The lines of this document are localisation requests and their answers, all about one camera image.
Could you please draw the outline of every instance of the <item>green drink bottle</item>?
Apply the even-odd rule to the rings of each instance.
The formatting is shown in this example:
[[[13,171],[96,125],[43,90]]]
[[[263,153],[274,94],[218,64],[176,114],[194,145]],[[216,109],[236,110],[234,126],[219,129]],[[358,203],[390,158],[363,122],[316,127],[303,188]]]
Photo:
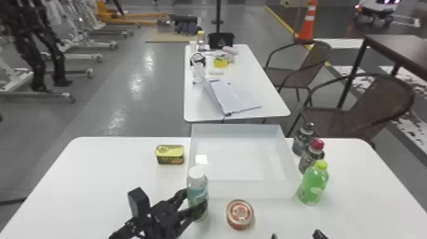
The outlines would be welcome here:
[[[299,199],[303,203],[310,205],[320,201],[329,179],[326,168],[327,164],[325,160],[316,160],[316,163],[304,173],[297,192]]]

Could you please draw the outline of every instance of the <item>yellow tape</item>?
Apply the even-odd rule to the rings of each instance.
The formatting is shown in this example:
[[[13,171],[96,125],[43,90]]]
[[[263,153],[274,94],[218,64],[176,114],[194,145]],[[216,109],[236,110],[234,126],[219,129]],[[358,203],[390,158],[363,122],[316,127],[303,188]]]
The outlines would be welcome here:
[[[277,21],[279,21],[285,28],[286,30],[288,30],[292,35],[294,34],[294,30],[285,22],[283,21],[283,19],[281,19],[271,8],[269,8],[267,5],[265,5],[267,11],[270,12],[270,14],[272,14],[272,16],[277,19]],[[312,47],[310,45],[304,45],[307,50],[311,51]],[[325,62],[326,66],[331,66],[331,64],[329,62]]]
[[[226,59],[222,59],[219,57],[215,57],[213,60],[213,66],[216,68],[225,68],[228,65],[228,61]]]

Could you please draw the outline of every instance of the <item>robotic hand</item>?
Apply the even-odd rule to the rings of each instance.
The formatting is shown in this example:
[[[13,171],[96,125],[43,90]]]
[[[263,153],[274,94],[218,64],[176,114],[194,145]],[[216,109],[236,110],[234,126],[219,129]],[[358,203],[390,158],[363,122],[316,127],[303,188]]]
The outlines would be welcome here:
[[[185,210],[178,211],[187,198],[186,189],[181,189],[166,200],[150,207],[148,196],[141,188],[128,193],[132,218],[114,232],[109,239],[176,239],[207,209],[207,201]]]

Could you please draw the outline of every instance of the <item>paper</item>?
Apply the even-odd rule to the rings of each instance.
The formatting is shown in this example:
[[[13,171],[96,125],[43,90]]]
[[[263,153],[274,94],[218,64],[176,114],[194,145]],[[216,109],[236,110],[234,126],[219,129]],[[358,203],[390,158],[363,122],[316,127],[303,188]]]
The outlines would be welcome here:
[[[224,115],[261,107],[260,104],[256,104],[248,97],[237,94],[233,90],[232,84],[224,79],[204,79],[203,86],[209,96],[218,103]]]

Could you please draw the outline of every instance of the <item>white bottle cap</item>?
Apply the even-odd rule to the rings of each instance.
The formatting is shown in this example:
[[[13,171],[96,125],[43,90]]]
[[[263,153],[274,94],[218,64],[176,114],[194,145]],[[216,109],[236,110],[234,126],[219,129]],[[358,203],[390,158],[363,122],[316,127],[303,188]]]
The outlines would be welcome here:
[[[190,171],[188,171],[188,176],[193,183],[203,182],[205,180],[205,171],[203,165],[196,165],[193,168],[190,168]]]

